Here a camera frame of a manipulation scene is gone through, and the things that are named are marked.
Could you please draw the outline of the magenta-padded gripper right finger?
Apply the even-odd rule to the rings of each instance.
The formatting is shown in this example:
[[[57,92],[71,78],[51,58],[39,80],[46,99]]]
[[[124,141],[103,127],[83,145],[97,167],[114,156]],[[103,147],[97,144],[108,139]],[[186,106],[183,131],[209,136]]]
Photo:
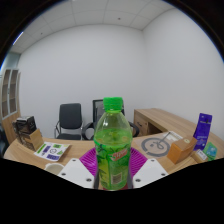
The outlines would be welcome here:
[[[131,149],[127,180],[129,189],[141,188],[166,176],[166,170],[155,158],[147,159],[137,149]]]

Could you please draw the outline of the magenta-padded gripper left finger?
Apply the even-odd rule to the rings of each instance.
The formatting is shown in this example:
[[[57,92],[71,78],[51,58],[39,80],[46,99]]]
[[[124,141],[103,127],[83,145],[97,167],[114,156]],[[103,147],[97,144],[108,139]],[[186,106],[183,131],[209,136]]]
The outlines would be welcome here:
[[[97,189],[99,174],[96,150],[92,148],[80,158],[72,158],[58,176],[81,187]]]

